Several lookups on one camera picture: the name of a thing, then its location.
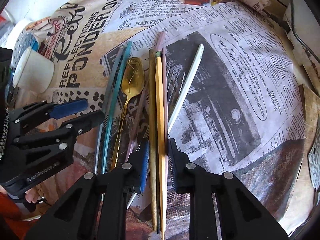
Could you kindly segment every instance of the white plastic container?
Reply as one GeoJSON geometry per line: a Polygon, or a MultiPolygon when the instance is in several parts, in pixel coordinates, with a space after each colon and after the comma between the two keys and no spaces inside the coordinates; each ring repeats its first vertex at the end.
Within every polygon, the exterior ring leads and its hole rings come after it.
{"type": "Polygon", "coordinates": [[[22,19],[19,21],[9,34],[5,48],[12,49],[11,67],[16,68],[18,62],[26,50],[31,46],[31,40],[34,39],[31,33],[26,33],[26,26],[32,21],[29,19],[22,19]]]}
{"type": "Polygon", "coordinates": [[[54,63],[28,47],[18,62],[13,86],[43,93],[50,85],[53,72],[54,63]]]}

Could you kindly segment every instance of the cloth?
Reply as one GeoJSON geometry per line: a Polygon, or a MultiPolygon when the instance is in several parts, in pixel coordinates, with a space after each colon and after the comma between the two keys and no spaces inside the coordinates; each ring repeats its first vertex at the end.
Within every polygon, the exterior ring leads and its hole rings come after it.
{"type": "Polygon", "coordinates": [[[21,221],[22,214],[17,205],[2,193],[0,193],[0,215],[4,217],[5,222],[20,240],[24,239],[27,231],[36,222],[36,220],[21,221]]]}

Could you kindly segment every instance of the bamboo chopstick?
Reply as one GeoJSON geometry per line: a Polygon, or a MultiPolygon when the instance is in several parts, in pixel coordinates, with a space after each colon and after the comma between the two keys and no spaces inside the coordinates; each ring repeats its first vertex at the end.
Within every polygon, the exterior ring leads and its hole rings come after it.
{"type": "Polygon", "coordinates": [[[151,213],[153,230],[157,230],[157,179],[156,179],[156,55],[149,50],[149,161],[151,213]]]}
{"type": "Polygon", "coordinates": [[[165,223],[167,217],[167,179],[165,177],[165,151],[164,151],[164,101],[161,52],[156,53],[156,111],[157,111],[157,138],[160,182],[160,224],[162,240],[164,240],[165,223]]]}

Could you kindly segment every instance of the white stick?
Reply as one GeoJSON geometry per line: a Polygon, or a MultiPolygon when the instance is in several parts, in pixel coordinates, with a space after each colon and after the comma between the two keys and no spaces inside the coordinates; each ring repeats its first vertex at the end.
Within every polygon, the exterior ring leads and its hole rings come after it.
{"type": "Polygon", "coordinates": [[[183,104],[184,100],[186,99],[188,91],[189,91],[189,89],[191,87],[193,79],[194,79],[194,77],[196,75],[196,72],[198,70],[198,67],[200,65],[203,51],[204,51],[204,46],[202,44],[200,44],[199,47],[198,47],[196,56],[195,56],[195,58],[194,58],[194,60],[192,62],[192,65],[191,65],[191,68],[189,70],[189,73],[188,73],[188,76],[186,78],[186,81],[184,82],[184,85],[182,87],[181,93],[180,93],[180,95],[178,97],[178,100],[177,100],[177,102],[176,102],[176,104],[174,106],[174,109],[172,111],[172,114],[170,116],[170,119],[169,119],[169,122],[168,122],[168,133],[170,133],[171,128],[172,128],[175,120],[178,117],[178,114],[180,112],[182,104],[183,104]]]}
{"type": "Polygon", "coordinates": [[[128,210],[129,207],[131,206],[131,204],[132,204],[134,198],[136,197],[136,195],[137,195],[137,193],[133,193],[133,194],[131,195],[131,198],[129,199],[129,202],[128,202],[128,204],[127,204],[127,210],[128,210]]]}

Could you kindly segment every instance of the blue plastic strip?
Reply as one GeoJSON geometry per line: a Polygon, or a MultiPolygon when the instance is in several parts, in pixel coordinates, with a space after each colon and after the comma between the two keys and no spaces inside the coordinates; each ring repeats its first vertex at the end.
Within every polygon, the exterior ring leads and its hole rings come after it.
{"type": "Polygon", "coordinates": [[[110,133],[111,133],[112,119],[113,119],[113,114],[114,114],[115,108],[116,108],[118,93],[119,93],[120,85],[122,82],[122,77],[124,74],[125,66],[127,64],[128,58],[129,58],[131,43],[132,42],[129,41],[127,44],[127,48],[125,49],[123,59],[122,59],[121,65],[120,65],[119,73],[117,76],[116,85],[113,90],[113,95],[112,95],[112,100],[111,100],[111,104],[110,104],[110,109],[109,109],[109,113],[108,113],[108,120],[107,120],[107,125],[106,125],[106,133],[104,136],[104,144],[103,144],[103,152],[102,152],[102,170],[101,170],[102,174],[106,173],[107,152],[108,152],[109,139],[110,139],[110,133]]]}
{"type": "MultiPolygon", "coordinates": [[[[110,77],[108,79],[108,85],[106,88],[106,92],[104,93],[104,100],[103,100],[103,104],[102,104],[102,108],[101,111],[106,114],[107,113],[107,105],[108,105],[108,101],[109,98],[111,98],[111,88],[112,88],[112,84],[113,81],[115,79],[116,76],[116,72],[120,63],[120,59],[121,56],[123,54],[124,51],[124,46],[121,45],[119,48],[119,51],[117,53],[117,56],[115,58],[115,61],[113,62],[113,66],[112,66],[112,70],[111,70],[111,74],[110,77]]],[[[101,134],[102,134],[102,129],[103,129],[103,123],[100,125],[99,130],[98,130],[98,134],[97,134],[97,142],[96,142],[96,151],[95,151],[95,155],[94,155],[94,173],[96,175],[98,175],[98,157],[99,157],[99,152],[100,152],[100,143],[101,143],[101,134]]]]}

